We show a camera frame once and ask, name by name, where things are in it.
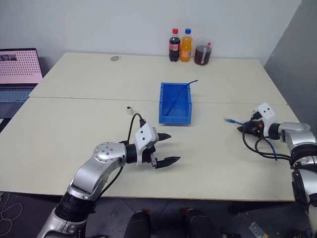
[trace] white table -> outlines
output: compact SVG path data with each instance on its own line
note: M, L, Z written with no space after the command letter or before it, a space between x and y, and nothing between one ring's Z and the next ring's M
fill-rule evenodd
M172 135L157 143L156 156L181 159L159 170L150 164L127 165L105 196L294 199L288 162L249 151L237 125L223 121L246 121L257 105L227 103L194 103L190 126L162 126L157 102L30 98L0 134L0 190L64 194L99 143L126 139L131 120L127 105L158 132ZM298 121L287 105L272 108L279 122ZM286 144L273 144L278 152L289 154ZM266 144L263 149L270 151Z
M191 85L192 102L286 104L257 59L211 59L206 66L168 57L66 53L31 97L159 101L161 82Z

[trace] brown liquid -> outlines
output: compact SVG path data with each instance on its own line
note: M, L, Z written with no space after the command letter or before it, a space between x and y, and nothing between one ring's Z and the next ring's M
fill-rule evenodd
M204 48L206 48L206 54L205 54L205 59L202 62ZM211 55L211 47L209 47L209 46L197 46L196 51L195 51L194 61L196 64L199 64L199 65L208 64L209 59L210 59L210 55Z

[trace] laptop screen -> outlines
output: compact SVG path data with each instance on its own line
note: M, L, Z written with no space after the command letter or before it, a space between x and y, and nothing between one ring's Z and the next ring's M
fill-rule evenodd
M0 84L39 83L42 78L36 49L0 50Z

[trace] laptop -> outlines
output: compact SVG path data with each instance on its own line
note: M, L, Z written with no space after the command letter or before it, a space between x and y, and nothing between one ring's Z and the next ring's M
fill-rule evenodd
M0 49L0 119L12 118L42 79L35 48Z

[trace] white cable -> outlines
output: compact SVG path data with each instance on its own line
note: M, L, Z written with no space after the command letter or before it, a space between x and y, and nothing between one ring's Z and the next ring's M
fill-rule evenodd
M6 233L0 234L0 236L5 236L5 235L7 235L7 234L10 233L10 231L12 230L13 221L14 221L15 219L17 219L17 218L22 214L22 212L23 212L23 206L22 206L21 203L15 203L15 204L9 206L8 208L5 208L5 206L6 206L7 202L8 202L8 200L9 200L9 198L10 198L10 193L8 194L8 197L6 198L6 201L5 201L5 203L4 203L4 206L3 206L3 208L2 208L2 210L1 210L1 212L0 212L0 222L3 222L3 221L9 222L9 223L10 223L10 228L9 228L9 230L8 230ZM11 218L11 219L3 217L4 212L6 212L7 210L9 210L10 208L12 208L12 207L14 207L14 206L20 206L20 207L21 207L20 213L19 213L16 217Z

